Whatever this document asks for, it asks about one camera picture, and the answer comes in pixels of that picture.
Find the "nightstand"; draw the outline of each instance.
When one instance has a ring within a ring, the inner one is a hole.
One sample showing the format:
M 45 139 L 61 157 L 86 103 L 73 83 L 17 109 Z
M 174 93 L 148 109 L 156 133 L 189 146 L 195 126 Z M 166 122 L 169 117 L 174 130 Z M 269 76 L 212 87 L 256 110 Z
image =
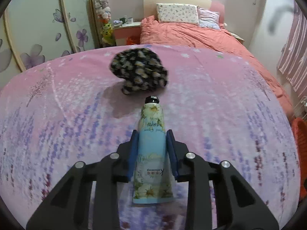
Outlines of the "nightstand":
M 119 27 L 114 27 L 114 37 L 117 46 L 126 45 L 128 37 L 141 35 L 141 22 L 133 22 L 132 24 L 123 24 Z
M 235 37 L 241 44 L 243 44 L 244 40 L 235 33 L 229 32 L 233 37 Z

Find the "headboard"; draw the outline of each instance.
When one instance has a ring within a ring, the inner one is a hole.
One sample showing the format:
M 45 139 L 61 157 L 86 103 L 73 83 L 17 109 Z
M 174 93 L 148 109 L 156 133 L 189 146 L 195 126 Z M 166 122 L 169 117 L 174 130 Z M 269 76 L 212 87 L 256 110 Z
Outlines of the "headboard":
M 144 18 L 152 15 L 155 15 L 155 17 L 157 17 L 157 3 L 183 3 L 197 5 L 204 9 L 219 12 L 219 23 L 224 23 L 224 5 L 211 0 L 143 0 Z

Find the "sliding wardrobe door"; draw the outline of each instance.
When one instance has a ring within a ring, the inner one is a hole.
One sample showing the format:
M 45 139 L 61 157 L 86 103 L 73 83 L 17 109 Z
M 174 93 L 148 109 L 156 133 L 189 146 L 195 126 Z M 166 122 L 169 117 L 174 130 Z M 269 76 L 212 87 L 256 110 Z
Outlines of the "sliding wardrobe door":
M 7 40 L 3 16 L 0 18 L 0 90 L 9 80 L 21 73 Z
M 16 51 L 29 69 L 72 53 L 59 0 L 12 0 L 7 20 Z
M 74 47 L 77 51 L 94 49 L 97 38 L 90 0 L 61 0 L 61 3 Z

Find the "bed sheet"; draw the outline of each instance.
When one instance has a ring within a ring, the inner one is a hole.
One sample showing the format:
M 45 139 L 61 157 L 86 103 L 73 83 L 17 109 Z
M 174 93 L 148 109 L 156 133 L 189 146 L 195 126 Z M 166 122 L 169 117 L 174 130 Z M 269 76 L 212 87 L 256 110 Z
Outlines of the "bed sheet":
M 21 225 L 75 162 L 98 162 L 130 139 L 148 95 L 159 97 L 165 128 L 177 141 L 207 161 L 229 160 L 285 225 L 299 198 L 297 150 L 258 72 L 241 57 L 205 48 L 130 47 L 158 54 L 168 70 L 165 89 L 124 95 L 123 80 L 109 70 L 115 54 L 129 48 L 122 46 L 49 61 L 1 91 L 0 195 Z M 184 229 L 188 184 L 173 189 L 174 202 L 137 207 L 132 184 L 125 184 L 118 196 L 122 228 Z
M 159 23 L 154 16 L 149 16 L 142 20 L 141 27 L 141 44 L 205 47 L 246 59 L 268 83 L 289 122 L 294 119 L 292 103 L 283 87 L 239 41 L 224 29 L 222 24 L 220 24 L 221 30 L 215 30 L 185 23 Z

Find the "white patterned pillow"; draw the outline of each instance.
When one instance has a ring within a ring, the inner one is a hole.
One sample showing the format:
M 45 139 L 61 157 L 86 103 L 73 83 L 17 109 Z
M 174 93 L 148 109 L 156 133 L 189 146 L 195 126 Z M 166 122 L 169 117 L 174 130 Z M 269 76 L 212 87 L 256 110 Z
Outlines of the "white patterned pillow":
M 157 3 L 160 23 L 181 22 L 199 25 L 197 6 L 178 3 Z
M 220 30 L 219 12 L 213 12 L 213 11 L 198 7 L 198 18 L 199 18 L 199 25 L 201 27 L 208 27 L 208 28 Z

